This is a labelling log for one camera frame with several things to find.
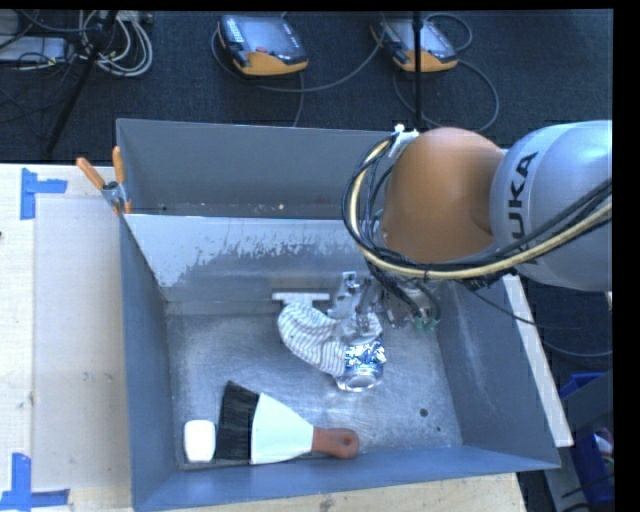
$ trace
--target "white plastic part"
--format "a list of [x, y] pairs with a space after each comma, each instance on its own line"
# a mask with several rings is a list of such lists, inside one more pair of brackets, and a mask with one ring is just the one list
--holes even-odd
[[398, 133], [398, 137], [393, 143], [393, 146], [391, 146], [391, 149], [389, 150], [389, 153], [387, 155], [389, 158], [393, 158], [394, 161], [400, 156], [400, 153], [402, 153], [404, 148], [407, 147], [409, 142], [420, 135], [420, 133], [418, 133], [418, 130], [416, 130], [415, 128], [413, 129], [413, 131], [405, 132], [403, 124], [397, 124], [395, 126], [395, 131]]
[[189, 462], [209, 462], [215, 449], [216, 427], [211, 421], [191, 420], [184, 424], [184, 452]]
[[258, 398], [251, 432], [251, 464], [269, 464], [309, 453], [313, 425], [264, 393]]

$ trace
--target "metal clamp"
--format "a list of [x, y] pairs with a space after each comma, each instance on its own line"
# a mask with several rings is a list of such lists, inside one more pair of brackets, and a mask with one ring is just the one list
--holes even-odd
[[100, 176], [96, 168], [89, 163], [86, 158], [77, 158], [76, 165], [84, 172], [89, 178], [91, 183], [102, 192], [102, 195], [107, 202], [113, 208], [116, 215], [120, 215], [120, 212], [131, 213], [131, 199], [127, 193], [127, 189], [124, 186], [125, 173], [124, 165], [122, 162], [122, 154], [120, 148], [115, 146], [113, 148], [113, 168], [116, 172], [116, 181], [106, 183], [104, 178]]

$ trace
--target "bin floor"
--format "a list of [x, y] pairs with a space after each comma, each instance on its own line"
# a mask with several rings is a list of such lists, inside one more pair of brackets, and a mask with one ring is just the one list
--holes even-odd
[[176, 459], [182, 469], [195, 466], [184, 457], [185, 422], [208, 419], [217, 425], [228, 380], [272, 396], [313, 425], [354, 429], [362, 453], [462, 444], [437, 331], [424, 335], [411, 327], [387, 327], [382, 384], [351, 393], [289, 351], [276, 315], [169, 314], [167, 322]]

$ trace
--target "gray metal bin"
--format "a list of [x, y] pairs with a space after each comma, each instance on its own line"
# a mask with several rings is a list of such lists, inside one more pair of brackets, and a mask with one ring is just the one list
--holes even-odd
[[[514, 320], [456, 283], [438, 285], [435, 332], [387, 329], [384, 382], [363, 393], [340, 391], [280, 341], [274, 292], [332, 294], [342, 272], [366, 272], [340, 205], [384, 135], [117, 121], [133, 202], [120, 238], [136, 510], [559, 466]], [[510, 308], [502, 281], [480, 293]], [[357, 430], [361, 452], [187, 463], [182, 427], [217, 423], [228, 379], [314, 425]]]

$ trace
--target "striped cloth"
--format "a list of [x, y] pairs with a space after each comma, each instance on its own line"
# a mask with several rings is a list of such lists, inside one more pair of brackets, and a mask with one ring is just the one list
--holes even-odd
[[292, 302], [278, 316], [278, 329], [291, 352], [337, 378], [345, 371], [345, 346], [336, 336], [340, 322], [308, 304]]

